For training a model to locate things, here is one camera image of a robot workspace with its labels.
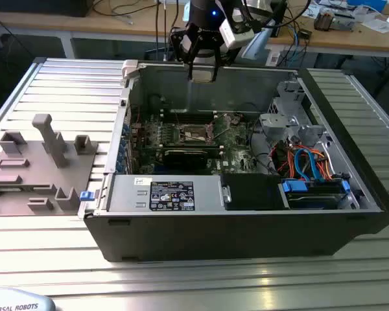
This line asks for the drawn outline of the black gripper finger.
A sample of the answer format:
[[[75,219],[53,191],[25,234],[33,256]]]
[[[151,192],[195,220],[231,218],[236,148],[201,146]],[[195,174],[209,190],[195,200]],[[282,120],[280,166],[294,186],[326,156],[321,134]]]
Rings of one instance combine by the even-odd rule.
[[[192,28],[172,28],[170,44],[178,62],[188,66],[188,79],[193,78],[193,63],[195,59],[195,37]]]
[[[221,34],[218,32],[212,32],[211,35],[213,52],[215,55],[214,70],[212,81],[214,82],[217,79],[218,70],[222,66],[231,65],[236,59],[236,49],[229,49],[224,54],[221,54],[220,48],[224,44],[224,39]]]

